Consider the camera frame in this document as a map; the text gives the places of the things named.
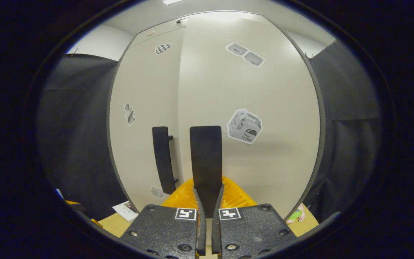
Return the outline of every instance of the white door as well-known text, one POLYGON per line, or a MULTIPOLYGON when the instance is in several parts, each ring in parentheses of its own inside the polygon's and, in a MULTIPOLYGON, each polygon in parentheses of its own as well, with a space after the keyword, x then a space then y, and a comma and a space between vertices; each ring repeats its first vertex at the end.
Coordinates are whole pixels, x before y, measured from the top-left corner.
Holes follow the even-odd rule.
POLYGON ((257 203, 285 217, 306 188, 316 161, 320 118, 302 57, 269 21, 224 14, 193 15, 185 29, 179 78, 179 140, 184 179, 192 178, 189 128, 222 127, 223 175, 257 203), (264 59, 260 67, 226 47, 236 42, 264 59), (259 116, 252 145, 230 139, 237 109, 259 116))
POLYGON ((122 58, 111 92, 109 130, 113 159, 124 191, 138 210, 148 204, 161 204, 167 197, 151 191, 161 190, 152 127, 167 126, 174 136, 170 141, 174 177, 183 181, 183 176, 177 175, 178 83, 185 28, 174 26, 169 32, 157 30, 156 34, 151 31, 136 37, 138 42, 134 41, 122 58), (160 45, 165 46, 156 53, 160 45), (126 103, 132 106, 135 118, 129 123, 125 118, 126 103))

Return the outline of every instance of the box sticker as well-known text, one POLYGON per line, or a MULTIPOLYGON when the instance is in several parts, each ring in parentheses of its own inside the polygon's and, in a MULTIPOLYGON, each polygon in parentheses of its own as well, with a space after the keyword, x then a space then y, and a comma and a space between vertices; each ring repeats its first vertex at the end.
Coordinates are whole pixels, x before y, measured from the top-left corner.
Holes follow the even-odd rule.
POLYGON ((263 130, 260 118, 247 109, 236 110, 226 125, 228 137, 237 141, 253 144, 263 130))
POLYGON ((243 54, 245 54, 248 51, 248 49, 246 49, 243 46, 240 46, 239 44, 235 42, 226 46, 226 50, 239 57, 241 57, 243 54))
POLYGON ((135 117, 133 116, 133 107, 130 105, 130 103, 125 103, 124 105, 124 110, 125 110, 125 114, 124 114, 124 118, 125 121, 127 121, 127 125, 132 125, 132 123, 135 122, 135 117))
POLYGON ((232 42, 228 46, 226 46, 226 50, 231 52, 232 54, 235 54, 238 57, 242 57, 245 60, 245 62, 251 64, 254 67, 260 67, 265 62, 265 59, 258 56, 258 54, 248 50, 244 46, 240 46, 240 44, 236 42, 232 42))
POLYGON ((245 56, 244 60, 247 61, 252 66, 260 67, 265 60, 258 56, 257 54, 253 53, 252 51, 249 51, 245 56))
POLYGON ((154 197, 158 198, 158 199, 164 199, 166 197, 166 194, 164 193, 164 191, 156 186, 151 186, 150 189, 151 193, 154 195, 154 197))

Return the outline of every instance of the white wall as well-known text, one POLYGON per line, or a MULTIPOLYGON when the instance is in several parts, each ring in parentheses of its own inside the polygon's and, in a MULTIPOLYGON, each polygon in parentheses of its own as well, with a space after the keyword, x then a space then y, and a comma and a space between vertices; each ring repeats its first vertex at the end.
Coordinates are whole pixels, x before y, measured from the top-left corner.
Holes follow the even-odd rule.
POLYGON ((71 47, 67 54, 89 54, 119 61, 132 35, 108 25, 99 25, 71 47))

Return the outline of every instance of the ceiling light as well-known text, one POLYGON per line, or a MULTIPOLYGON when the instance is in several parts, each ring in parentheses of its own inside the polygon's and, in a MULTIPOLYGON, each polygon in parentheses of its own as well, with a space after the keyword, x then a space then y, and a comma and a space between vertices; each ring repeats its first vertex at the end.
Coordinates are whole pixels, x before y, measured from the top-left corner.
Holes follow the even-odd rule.
POLYGON ((163 0, 162 2, 166 5, 171 5, 171 4, 179 2, 179 1, 183 1, 183 0, 163 0))

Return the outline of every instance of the yellow plastic basket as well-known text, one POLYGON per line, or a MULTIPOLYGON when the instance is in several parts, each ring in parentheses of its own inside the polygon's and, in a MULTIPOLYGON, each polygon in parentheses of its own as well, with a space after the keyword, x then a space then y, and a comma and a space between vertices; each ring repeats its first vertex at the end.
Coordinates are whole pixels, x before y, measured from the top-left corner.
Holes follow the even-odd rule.
MULTIPOLYGON (((240 208, 257 205, 257 203, 231 179, 223 176, 222 181, 225 189, 221 200, 221 208, 240 208)), ((184 182, 162 205, 172 208, 197 209, 193 187, 193 179, 184 182)))

